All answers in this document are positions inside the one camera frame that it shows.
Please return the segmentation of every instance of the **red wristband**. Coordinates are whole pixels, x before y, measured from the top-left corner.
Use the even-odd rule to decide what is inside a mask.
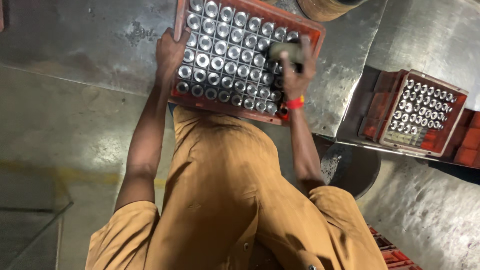
[[[305,103],[305,99],[303,98],[303,95],[301,95],[299,98],[287,101],[286,105],[287,105],[287,108],[289,109],[298,109],[303,107],[304,103]]]

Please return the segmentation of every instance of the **brown shirt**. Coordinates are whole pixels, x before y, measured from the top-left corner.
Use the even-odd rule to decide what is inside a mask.
[[[387,269],[354,198],[331,186],[304,196],[258,128],[180,106],[174,122],[161,217],[147,201],[119,209],[92,235],[86,269]]]

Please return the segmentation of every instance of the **worker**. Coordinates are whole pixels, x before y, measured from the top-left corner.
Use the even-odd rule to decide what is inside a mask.
[[[132,136],[110,221],[90,240],[86,269],[386,270],[350,193],[325,185],[303,107],[289,110],[293,167],[306,196],[280,172],[261,130],[221,113],[177,106],[175,150],[162,213],[154,179],[172,81],[190,29],[168,28],[156,44],[155,85]],[[301,38],[304,68],[284,51],[284,91],[301,105],[315,58]]]

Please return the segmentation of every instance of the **shirt sleeve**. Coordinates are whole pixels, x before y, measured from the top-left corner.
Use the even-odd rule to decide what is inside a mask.
[[[148,201],[130,203],[90,238],[86,270],[143,269],[148,245],[158,222]]]
[[[385,260],[353,196],[334,186],[310,191],[310,201],[328,222],[332,242],[346,270],[387,269]]]

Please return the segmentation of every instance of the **metal sheet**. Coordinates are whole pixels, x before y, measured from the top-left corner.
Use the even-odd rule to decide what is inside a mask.
[[[480,110],[480,4],[474,0],[393,0],[385,9],[367,65],[416,69],[469,91]]]
[[[378,29],[386,0],[371,0],[331,22],[306,96],[312,132],[335,136]],[[147,95],[155,41],[173,27],[177,1],[16,0],[0,35],[0,64]],[[276,6],[299,14],[295,0]]]

